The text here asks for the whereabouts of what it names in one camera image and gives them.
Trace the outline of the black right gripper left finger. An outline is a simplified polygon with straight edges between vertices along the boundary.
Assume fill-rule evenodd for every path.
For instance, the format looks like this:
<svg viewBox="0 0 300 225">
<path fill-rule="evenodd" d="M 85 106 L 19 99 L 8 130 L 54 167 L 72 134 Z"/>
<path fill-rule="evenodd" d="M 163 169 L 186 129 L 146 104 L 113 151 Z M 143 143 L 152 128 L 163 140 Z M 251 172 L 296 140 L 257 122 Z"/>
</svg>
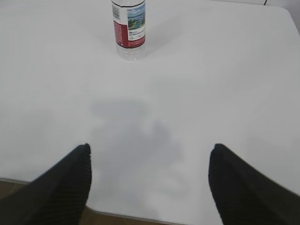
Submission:
<svg viewBox="0 0 300 225">
<path fill-rule="evenodd" d="M 89 144 L 77 146 L 33 182 L 0 202 L 2 225 L 77 225 L 92 183 Z"/>
</svg>

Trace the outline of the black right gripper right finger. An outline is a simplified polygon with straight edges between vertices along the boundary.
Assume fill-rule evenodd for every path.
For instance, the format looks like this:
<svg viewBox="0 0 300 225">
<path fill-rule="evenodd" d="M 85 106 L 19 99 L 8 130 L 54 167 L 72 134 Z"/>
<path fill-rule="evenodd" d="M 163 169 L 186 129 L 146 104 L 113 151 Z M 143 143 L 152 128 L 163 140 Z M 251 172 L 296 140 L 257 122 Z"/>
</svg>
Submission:
<svg viewBox="0 0 300 225">
<path fill-rule="evenodd" d="M 298 225 L 300 197 L 223 144 L 210 153 L 208 181 L 224 225 Z"/>
</svg>

